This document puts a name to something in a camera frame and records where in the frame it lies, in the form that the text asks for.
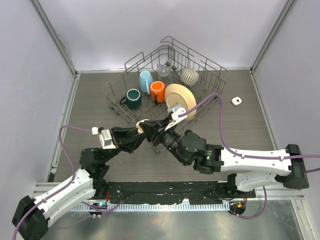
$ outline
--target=metal floor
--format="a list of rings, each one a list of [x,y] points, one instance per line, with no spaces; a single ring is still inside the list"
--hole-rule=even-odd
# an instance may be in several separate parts
[[[232,70],[222,93],[224,103],[225,139],[233,148],[247,150],[271,150],[272,142],[248,70]],[[68,124],[88,128],[104,126],[128,127],[128,123],[110,108],[103,94],[103,85],[119,73],[81,74]],[[231,99],[240,97],[242,104],[234,106]],[[207,139],[208,144],[222,144],[219,133],[219,104],[194,123],[195,133]],[[68,129],[64,138],[65,147],[80,167],[80,152],[84,148],[99,147],[96,135]],[[183,167],[168,151],[155,153],[145,141],[133,154],[120,153],[108,162],[108,181],[197,181],[225,180],[229,173],[200,174],[191,166]],[[62,153],[54,181],[62,182],[72,174],[71,166]]]
[[[263,201],[250,201],[245,211],[256,215]],[[302,240],[291,201],[269,201],[257,219],[240,219],[228,212],[112,213],[68,227],[89,213],[69,212],[43,240]]]

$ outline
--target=light blue mug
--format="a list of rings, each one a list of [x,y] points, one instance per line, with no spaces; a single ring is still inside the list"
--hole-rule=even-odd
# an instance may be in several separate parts
[[[142,71],[140,73],[140,88],[141,91],[150,95],[150,86],[154,82],[154,78],[152,77],[149,71]]]

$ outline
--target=cream plate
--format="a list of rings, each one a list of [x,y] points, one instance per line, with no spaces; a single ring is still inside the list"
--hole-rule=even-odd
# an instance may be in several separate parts
[[[192,94],[192,92],[180,84],[170,84],[165,89],[164,98],[168,108],[177,104],[181,104],[185,110],[189,111],[197,105],[195,96]],[[189,121],[193,119],[196,112],[197,110],[190,112],[185,120]]]

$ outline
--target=dish rack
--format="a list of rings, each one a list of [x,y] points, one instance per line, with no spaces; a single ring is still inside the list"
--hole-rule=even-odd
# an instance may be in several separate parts
[[[164,65],[171,67],[172,83],[181,84],[188,88],[194,95],[196,103],[199,103],[211,93],[221,95],[226,79],[230,74],[221,65],[171,36],[163,38],[160,42],[162,45],[148,55],[140,52],[125,62],[125,70],[103,86],[103,93],[110,103],[109,107],[115,114],[122,116],[131,126],[136,126],[136,123],[140,120],[161,120],[168,115],[168,108],[165,102],[155,104],[150,95],[141,91],[139,83],[140,72],[149,71],[154,81],[157,81],[157,69]],[[196,70],[199,74],[199,79],[194,86],[184,84],[178,75],[179,70],[188,68]],[[142,103],[137,110],[131,110],[126,105],[120,105],[119,103],[127,90],[132,88],[141,92]],[[183,135],[184,130],[195,123],[204,112],[208,111],[216,100],[212,98],[202,105],[193,119],[180,122],[175,131]],[[163,149],[163,146],[155,147],[156,152],[160,152]]]

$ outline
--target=orange mug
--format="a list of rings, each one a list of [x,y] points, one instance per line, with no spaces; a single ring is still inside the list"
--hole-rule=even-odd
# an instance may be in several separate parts
[[[150,94],[155,104],[165,101],[166,85],[162,81],[154,81],[150,85]]]

